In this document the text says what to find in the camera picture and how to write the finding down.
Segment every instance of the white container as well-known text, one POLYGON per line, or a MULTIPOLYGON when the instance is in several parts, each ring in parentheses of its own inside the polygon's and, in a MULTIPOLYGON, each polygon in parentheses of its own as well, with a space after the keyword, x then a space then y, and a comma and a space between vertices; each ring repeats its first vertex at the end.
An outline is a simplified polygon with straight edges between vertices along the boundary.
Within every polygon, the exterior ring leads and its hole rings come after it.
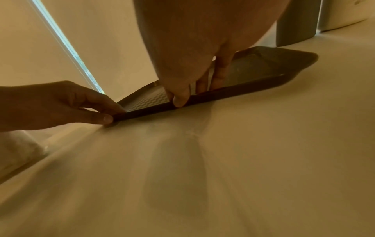
POLYGON ((332 30, 368 19, 375 0, 323 0, 318 30, 332 30))

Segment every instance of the led strip light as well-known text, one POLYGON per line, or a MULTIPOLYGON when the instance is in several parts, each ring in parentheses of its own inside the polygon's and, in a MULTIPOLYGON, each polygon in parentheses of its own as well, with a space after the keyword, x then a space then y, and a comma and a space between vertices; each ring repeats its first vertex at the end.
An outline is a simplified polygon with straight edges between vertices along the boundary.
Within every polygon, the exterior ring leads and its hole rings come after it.
POLYGON ((80 69, 85 75, 84 78, 88 82, 88 84, 92 87, 92 89, 105 94, 103 89, 100 87, 99 83, 95 80, 89 69, 86 67, 85 63, 79 57, 78 53, 75 51, 69 40, 66 38, 60 27, 57 25, 55 20, 52 18, 46 7, 40 0, 31 0, 33 5, 37 8, 39 13, 43 16, 44 20, 53 31, 56 37, 58 37, 60 45, 65 49, 65 52, 68 54, 69 58, 74 62, 76 67, 80 69))

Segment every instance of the tray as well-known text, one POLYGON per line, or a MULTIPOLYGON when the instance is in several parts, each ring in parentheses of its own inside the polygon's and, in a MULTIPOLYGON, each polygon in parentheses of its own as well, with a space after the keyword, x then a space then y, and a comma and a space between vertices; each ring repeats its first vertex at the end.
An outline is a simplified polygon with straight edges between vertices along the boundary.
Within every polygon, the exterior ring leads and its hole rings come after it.
MULTIPOLYGON (((253 47, 235 54, 223 88, 194 94, 185 106, 220 100, 281 86, 291 81, 303 69, 313 65, 318 55, 284 48, 253 47)), ((213 74, 214 61, 209 78, 213 74)), ((176 109, 159 81, 150 83, 118 102, 126 110, 114 121, 133 119, 176 109)))

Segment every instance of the hand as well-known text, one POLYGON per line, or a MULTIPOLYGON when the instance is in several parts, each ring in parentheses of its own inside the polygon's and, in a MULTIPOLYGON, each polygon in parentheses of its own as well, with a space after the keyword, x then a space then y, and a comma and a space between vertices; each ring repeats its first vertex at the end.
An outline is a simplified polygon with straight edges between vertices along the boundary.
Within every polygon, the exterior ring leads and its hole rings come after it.
POLYGON ((289 0, 134 0, 139 29, 160 82, 176 107, 220 88, 234 53, 256 43, 289 0))
POLYGON ((108 96, 68 81, 0 87, 0 105, 0 132, 38 130, 67 123, 104 125, 113 121, 113 115, 125 113, 108 96))

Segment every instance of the table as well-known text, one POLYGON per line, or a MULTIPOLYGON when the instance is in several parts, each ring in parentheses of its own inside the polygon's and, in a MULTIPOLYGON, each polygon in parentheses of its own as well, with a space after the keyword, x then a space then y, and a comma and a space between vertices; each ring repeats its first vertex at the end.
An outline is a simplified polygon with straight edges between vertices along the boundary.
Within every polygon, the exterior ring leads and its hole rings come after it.
POLYGON ((93 131, 0 185, 0 236, 375 235, 375 19, 278 88, 93 131))

